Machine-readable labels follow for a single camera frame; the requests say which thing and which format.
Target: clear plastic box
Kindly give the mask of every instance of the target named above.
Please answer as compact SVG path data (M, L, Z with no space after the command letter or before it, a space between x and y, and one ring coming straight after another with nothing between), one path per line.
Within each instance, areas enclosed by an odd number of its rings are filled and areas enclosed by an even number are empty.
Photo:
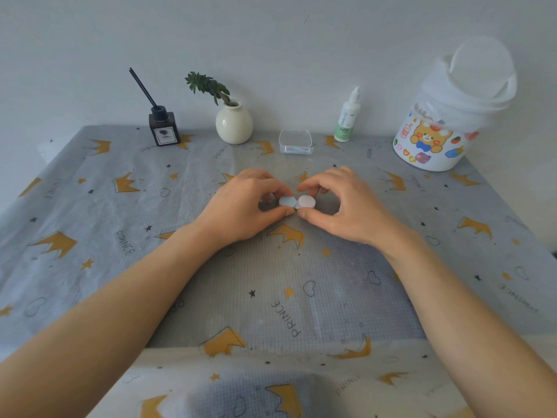
M309 155L313 153L309 130L282 130L278 136L278 143L283 154Z

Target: vase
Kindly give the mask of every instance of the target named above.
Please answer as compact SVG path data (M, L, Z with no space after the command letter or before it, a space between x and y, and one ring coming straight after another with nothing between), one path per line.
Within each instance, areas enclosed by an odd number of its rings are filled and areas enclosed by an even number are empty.
M243 144L254 131L254 121L241 102L230 100L230 103L217 114L217 133L227 144Z

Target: black diffuser bottle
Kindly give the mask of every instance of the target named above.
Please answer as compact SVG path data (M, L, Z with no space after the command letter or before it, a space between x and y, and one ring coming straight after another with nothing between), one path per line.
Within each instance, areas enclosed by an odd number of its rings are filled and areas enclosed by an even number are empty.
M153 101L153 98L150 96L149 92L147 92L147 89L145 89L143 83L139 80L139 77L135 74L134 69L131 67L130 73L139 87L143 90L147 99L153 105L153 108L151 108L152 114L149 114L149 127L151 128L151 132L153 132L155 143L159 147L163 145L179 144L180 134L178 133L178 128L176 127L174 113L167 111L164 106L157 105L157 103Z

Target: person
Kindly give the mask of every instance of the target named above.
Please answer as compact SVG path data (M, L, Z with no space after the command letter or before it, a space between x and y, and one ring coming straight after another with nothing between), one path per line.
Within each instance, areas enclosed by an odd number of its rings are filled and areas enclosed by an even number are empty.
M400 223L348 167L302 182L332 190L333 216L301 208L302 219L376 247L398 274L426 335L477 416L557 414L557 375ZM0 364L0 416L87 415L141 353L177 295L219 249L262 231L291 207L258 203L292 196L266 170L247 169L160 247L38 333Z

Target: person's left hand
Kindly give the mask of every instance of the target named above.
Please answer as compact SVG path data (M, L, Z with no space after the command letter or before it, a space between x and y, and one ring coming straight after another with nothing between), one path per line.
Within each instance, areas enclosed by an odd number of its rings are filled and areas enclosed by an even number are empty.
M291 207L279 206L263 212L259 201L292 196L292 190L267 170L246 169L227 182L209 201L192 223L203 233L216 237L220 247L248 239L285 216L294 214Z

